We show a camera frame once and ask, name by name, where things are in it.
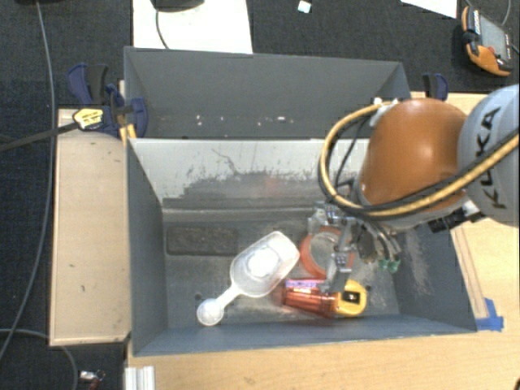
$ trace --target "yellow cable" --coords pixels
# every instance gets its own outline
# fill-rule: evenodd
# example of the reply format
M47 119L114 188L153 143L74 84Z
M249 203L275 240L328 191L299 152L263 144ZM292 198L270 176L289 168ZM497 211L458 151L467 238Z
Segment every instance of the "yellow cable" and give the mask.
M348 206L351 208L355 208L357 210L363 210L363 206L360 206L354 202L347 200L345 197L342 197L332 186L332 183L328 177L327 171L327 152L330 149L332 139L336 136L336 134L340 131L342 127L344 127L347 123L351 122L353 119L361 117L363 115L370 114L372 111L379 109L382 105L374 105L368 106L361 110L358 110L351 115L344 117L340 120L327 134L325 138L325 142L323 144L322 153L319 158L319 172L323 180L323 186L327 190L327 192L334 198L335 201L340 203L341 205ZM494 154L492 154L485 161L477 165L468 171L465 175L460 178L454 180L451 184L446 187L440 189L439 191L432 193L422 199L418 199L410 204L406 204L403 206L397 206L395 208L391 208L388 210L379 210L379 211L367 211L366 215L370 217L394 217L398 215L408 214L409 212L413 212L419 208L424 206L429 206L430 204L441 201L450 195L453 195L455 192L464 188L467 184L477 179L480 175L482 175L488 169L494 167L500 160L502 160L505 156L507 156L510 152L512 152L516 147L518 147L518 134L512 137L507 143L501 146Z

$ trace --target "blue clamp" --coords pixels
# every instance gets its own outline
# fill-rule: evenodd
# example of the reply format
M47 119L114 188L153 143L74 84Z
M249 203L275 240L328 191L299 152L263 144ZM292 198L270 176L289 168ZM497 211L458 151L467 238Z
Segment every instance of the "blue clamp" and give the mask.
M476 319L477 329L479 331L498 331L502 332L504 328L504 317L497 316L495 304L493 300L484 298L489 316L487 318Z
M441 74L422 74L422 82L428 98L441 101L448 99L448 81Z
M125 106L124 97L115 85L104 84L107 71L108 68L104 65L75 65L66 76L69 92L78 99L82 107L96 106L103 110L103 125L96 131L119 137L122 126L117 118L124 115L125 123L134 125L137 137L143 137L149 117L144 98L133 98L130 105Z

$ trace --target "blue tape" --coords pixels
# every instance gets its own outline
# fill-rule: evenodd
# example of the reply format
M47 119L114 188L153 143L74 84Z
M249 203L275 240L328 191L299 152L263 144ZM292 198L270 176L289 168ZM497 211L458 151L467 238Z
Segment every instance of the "blue tape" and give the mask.
M504 328L504 317L497 316L495 304L492 299L484 298L489 316L487 318L476 319L477 329L479 331L498 331L502 332Z

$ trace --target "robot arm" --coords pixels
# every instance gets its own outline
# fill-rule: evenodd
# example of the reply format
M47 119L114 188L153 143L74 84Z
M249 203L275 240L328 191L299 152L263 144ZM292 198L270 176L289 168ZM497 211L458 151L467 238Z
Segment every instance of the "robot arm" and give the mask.
M334 144L379 108L348 115L327 135L318 176L331 202L400 231L451 214L467 193L486 216L518 226L518 85L491 93L467 119L438 100L393 106L375 125L353 189L342 195L329 177Z

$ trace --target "black cable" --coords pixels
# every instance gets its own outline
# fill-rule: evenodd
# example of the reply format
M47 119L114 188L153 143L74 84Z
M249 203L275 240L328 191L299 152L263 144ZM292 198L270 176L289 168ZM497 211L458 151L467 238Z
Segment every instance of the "black cable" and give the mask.
M41 8L40 3L38 0L35 0L36 2L36 8L38 12L38 19L40 22L40 29L41 29L41 35L43 38L43 46L45 49L45 60L47 62L47 71L49 73L49 82L50 82L50 109L51 109L51 128L54 130L56 126L56 95L54 93L54 75L52 71L52 62L50 61L50 52L49 52L49 44L47 42L47 34L46 34L46 28L43 23L43 16L41 14ZM53 188L53 169L54 169L54 151L55 151L55 137L51 137L50 139L50 157L49 157L49 167L48 167L48 174L47 174L47 193L46 193L46 200L45 200L45 211L43 214L43 220L41 222L41 234L40 234L40 241L37 248L36 257L34 259L34 265L32 266L32 273L31 277L29 278L29 282L27 285L27 288L25 289L24 299L22 300L21 305L19 306L18 313L15 317L15 321L13 322L11 328L9 329L2 329L2 332L7 333L7 338L5 342L3 343L2 349L0 350L0 362L2 361L6 351L7 347L9 346L12 337L15 333L26 333L26 334L32 334L33 336L40 336L39 332L34 331L28 331L28 330L18 330L18 323L22 317L22 314L24 313L25 307L27 305L29 296L31 294L31 291L33 289L34 280L36 279L38 267L40 266L40 260L41 256L43 254L43 247L45 244L45 238L47 233L47 226L49 222L50 217L50 208L52 206L52 188ZM75 379L74 379L74 385L73 389L77 387L77 369L76 369L76 363L73 361L73 358L71 356L70 358L71 364L73 365L75 369Z
M37 331L31 331L29 329L23 329L23 328L20 328L20 329L16 329L15 334L17 335L24 335L24 336L35 336L36 338L41 338L43 340L45 340L45 342L49 339L49 337L45 334L42 334L41 332L37 332ZM9 334L11 335L11 329L10 328L2 328L0 329L0 334ZM78 387L78 367L76 365L76 360L74 359L74 357L72 356L71 352L66 349L65 347L57 347L58 349L60 349L61 351L63 351L63 353L65 353L65 355L67 356L68 358L68 361L69 361L69 364L71 365L71 371L72 371L72 390L76 390L77 387Z
M165 49L170 49L164 40L163 34L161 33L161 28L159 27L159 10L155 9L155 28L157 29L157 34L159 35L159 38L161 39L161 42Z
M356 134L354 134L354 137L352 141L350 142L349 149L347 150L347 153L345 153L343 159L341 160L340 167L337 170L336 178L334 179L334 188L338 188L340 184L340 175L343 171L343 168L345 167L345 164L347 163L347 160L349 160L350 154L353 151L354 146L356 145L356 142L358 141L359 135L361 134L361 130L365 126L366 122L370 119L370 117L366 117L359 126L357 126Z
M0 145L0 153L5 152L7 150L16 149L17 147L21 147L24 145L29 145L34 143L35 141L44 140L48 137L54 137L58 134L64 134L65 132L70 132L71 130L76 130L78 125L76 122L65 124L64 126L58 128L51 128L45 132L40 132L37 134L33 134L31 136L24 137L22 139L14 139L13 141L6 143L4 145Z

